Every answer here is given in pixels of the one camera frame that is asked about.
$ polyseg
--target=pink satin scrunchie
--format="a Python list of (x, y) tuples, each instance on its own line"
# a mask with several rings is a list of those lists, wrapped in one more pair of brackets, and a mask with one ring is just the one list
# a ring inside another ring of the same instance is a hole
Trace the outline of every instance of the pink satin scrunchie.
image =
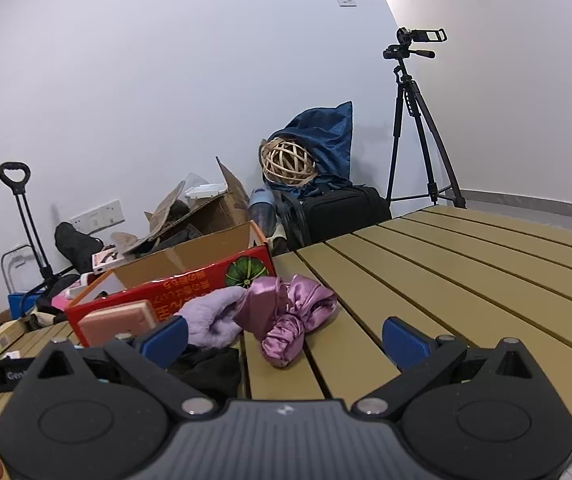
[(272, 276), (255, 278), (237, 303), (235, 322), (261, 342), (261, 353), (283, 368), (304, 346), (304, 335), (326, 321), (337, 308), (335, 293), (296, 274), (290, 283)]

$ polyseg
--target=green object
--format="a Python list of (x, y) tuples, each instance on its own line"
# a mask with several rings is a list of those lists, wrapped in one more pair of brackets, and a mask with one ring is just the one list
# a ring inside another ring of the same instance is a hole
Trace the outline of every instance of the green object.
[(226, 269), (224, 283), (226, 286), (243, 286), (248, 288), (255, 278), (267, 276), (268, 269), (259, 258), (239, 256)]

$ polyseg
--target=tripod head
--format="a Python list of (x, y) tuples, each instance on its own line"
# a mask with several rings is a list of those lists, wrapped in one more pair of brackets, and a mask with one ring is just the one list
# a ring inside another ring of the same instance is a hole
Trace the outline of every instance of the tripod head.
[(441, 43), (447, 39), (443, 28), (439, 30), (408, 30), (402, 27), (397, 30), (397, 41), (399, 41), (399, 44), (389, 45), (384, 51), (384, 59), (400, 60), (410, 57), (411, 54), (432, 59), (435, 57), (435, 53), (432, 50), (410, 50), (411, 43), (413, 41), (417, 43)]

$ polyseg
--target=gray baseboard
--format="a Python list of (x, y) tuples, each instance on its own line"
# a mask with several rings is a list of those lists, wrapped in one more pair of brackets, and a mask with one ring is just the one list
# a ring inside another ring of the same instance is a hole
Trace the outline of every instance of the gray baseboard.
[(504, 193), (491, 193), (487, 191), (474, 191), (467, 189), (462, 189), (461, 194), (466, 200), (510, 205), (513, 207), (534, 209), (535, 211), (544, 211), (546, 213), (572, 217), (572, 204), (568, 202), (558, 202), (557, 200), (547, 200), (545, 198), (534, 198), (531, 196), (508, 195)]

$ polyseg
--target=table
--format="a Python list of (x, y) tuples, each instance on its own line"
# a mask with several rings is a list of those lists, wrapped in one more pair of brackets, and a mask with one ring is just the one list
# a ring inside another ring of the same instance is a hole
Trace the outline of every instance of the table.
[[(350, 406), (399, 375), (381, 349), (382, 323), (398, 316), (431, 337), (450, 333), (471, 346), (521, 339), (572, 414), (572, 231), (433, 206), (274, 263), (285, 280), (303, 274), (331, 287), (341, 305), (284, 370), (242, 334), (242, 396), (339, 397)], [(11, 349), (34, 356), (71, 333), (67, 323), (56, 325)], [(0, 413), (9, 395), (0, 394)]]

